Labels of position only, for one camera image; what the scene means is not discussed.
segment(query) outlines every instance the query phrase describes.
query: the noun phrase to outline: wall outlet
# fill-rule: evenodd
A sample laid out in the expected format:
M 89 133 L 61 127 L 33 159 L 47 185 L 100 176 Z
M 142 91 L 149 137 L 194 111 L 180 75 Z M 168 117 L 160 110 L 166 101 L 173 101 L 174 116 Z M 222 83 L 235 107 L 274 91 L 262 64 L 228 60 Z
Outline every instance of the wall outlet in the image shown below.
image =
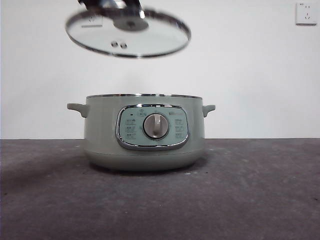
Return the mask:
M 311 2 L 297 2 L 295 12 L 295 24 L 316 25 L 318 5 Z

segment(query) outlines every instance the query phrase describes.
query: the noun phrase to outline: rotary knob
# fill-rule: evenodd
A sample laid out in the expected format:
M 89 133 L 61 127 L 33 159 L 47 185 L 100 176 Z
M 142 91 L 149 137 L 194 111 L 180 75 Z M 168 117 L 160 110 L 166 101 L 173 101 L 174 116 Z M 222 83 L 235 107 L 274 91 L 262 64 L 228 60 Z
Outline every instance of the rotary knob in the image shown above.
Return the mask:
M 169 129 L 167 119 L 161 114 L 154 113 L 146 117 L 143 123 L 143 129 L 152 139 L 160 139 L 165 136 Z

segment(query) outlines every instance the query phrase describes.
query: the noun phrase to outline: stainless steel rim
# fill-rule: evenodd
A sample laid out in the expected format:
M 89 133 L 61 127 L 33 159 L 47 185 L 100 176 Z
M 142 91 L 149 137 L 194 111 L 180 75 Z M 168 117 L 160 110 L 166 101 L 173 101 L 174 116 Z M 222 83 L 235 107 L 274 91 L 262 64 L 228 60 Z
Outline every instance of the stainless steel rim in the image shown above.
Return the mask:
M 79 19 L 82 18 L 86 18 L 88 16 L 91 16 L 92 14 L 97 14 L 97 15 L 102 15 L 104 17 L 107 18 L 114 18 L 114 17 L 128 17 L 128 16 L 140 16 L 141 12 L 144 13 L 144 16 L 146 18 L 150 18 L 150 19 L 157 19 L 160 21 L 164 21 L 167 22 L 177 28 L 179 28 L 180 30 L 182 30 L 187 38 L 188 41 L 186 42 L 186 44 L 182 45 L 179 48 L 176 48 L 174 50 L 171 51 L 167 51 L 167 52 L 163 52 L 163 53 L 156 53 L 156 54 L 124 54 L 124 53 L 114 53 L 114 52 L 107 52 L 107 51 L 102 51 L 99 49 L 94 49 L 91 48 L 90 46 L 87 46 L 81 42 L 78 42 L 76 39 L 74 39 L 70 34 L 69 34 L 69 27 L 76 22 Z M 160 56 L 165 56 L 165 55 L 169 55 L 169 54 L 173 54 L 175 52 L 178 52 L 182 49 L 184 49 L 190 39 L 191 39 L 191 31 L 188 28 L 188 26 L 186 24 L 184 24 L 181 20 L 173 17 L 173 16 L 169 16 L 165 13 L 162 12 L 157 12 L 154 10 L 149 10 L 149 9 L 135 9 L 135 8 L 110 8 L 110 7 L 106 7 L 106 8 L 94 8 L 94 9 L 90 9 L 87 11 L 83 11 L 80 12 L 76 15 L 73 15 L 72 17 L 70 17 L 67 22 L 65 23 L 65 31 L 68 34 L 69 38 L 77 45 L 88 49 L 90 51 L 93 52 L 97 52 L 97 53 L 101 53 L 104 55 L 111 55 L 111 56 L 115 56 L 115 57 L 124 57 L 124 58 L 153 58 L 153 57 L 160 57 Z
M 101 94 L 101 95 L 91 95 L 87 96 L 87 99 L 92 98 L 104 98 L 104 97 L 171 97 L 171 98 L 188 98 L 188 99 L 201 99 L 200 96 L 189 96 L 189 95 L 179 95 L 179 94 L 151 94 L 151 93 L 135 93 L 135 94 Z

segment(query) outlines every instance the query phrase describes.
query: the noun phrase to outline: gray floor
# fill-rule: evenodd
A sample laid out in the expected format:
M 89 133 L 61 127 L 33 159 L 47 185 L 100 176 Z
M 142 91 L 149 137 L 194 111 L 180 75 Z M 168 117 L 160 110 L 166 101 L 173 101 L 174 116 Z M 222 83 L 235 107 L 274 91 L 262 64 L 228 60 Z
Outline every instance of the gray floor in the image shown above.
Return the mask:
M 149 173 L 81 145 L 1 141 L 1 239 L 320 239 L 320 139 L 208 139 L 196 164 Z

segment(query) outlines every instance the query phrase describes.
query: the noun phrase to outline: chrome panel frame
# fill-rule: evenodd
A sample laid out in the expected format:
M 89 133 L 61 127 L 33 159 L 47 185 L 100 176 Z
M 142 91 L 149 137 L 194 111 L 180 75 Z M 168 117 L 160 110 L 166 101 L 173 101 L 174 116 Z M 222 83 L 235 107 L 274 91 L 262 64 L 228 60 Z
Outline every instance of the chrome panel frame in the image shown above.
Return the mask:
M 178 142 L 175 144 L 168 144 L 168 145 L 136 145 L 136 144 L 126 142 L 120 136 L 120 120 L 121 120 L 122 113 L 124 112 L 124 110 L 126 110 L 128 108 L 142 108 L 142 107 L 165 107 L 165 108 L 181 109 L 184 112 L 185 119 L 186 119 L 186 127 L 187 127 L 186 137 L 181 142 Z M 120 112 L 118 113 L 118 116 L 116 119 L 115 138 L 117 139 L 120 146 L 125 149 L 137 150 L 137 151 L 165 151 L 165 150 L 179 149 L 183 145 L 185 145 L 189 139 L 189 136 L 190 136 L 189 129 L 190 128 L 189 128 L 187 113 L 181 106 L 167 105 L 167 104 L 135 104 L 135 105 L 127 105 L 127 106 L 123 107 L 120 110 Z

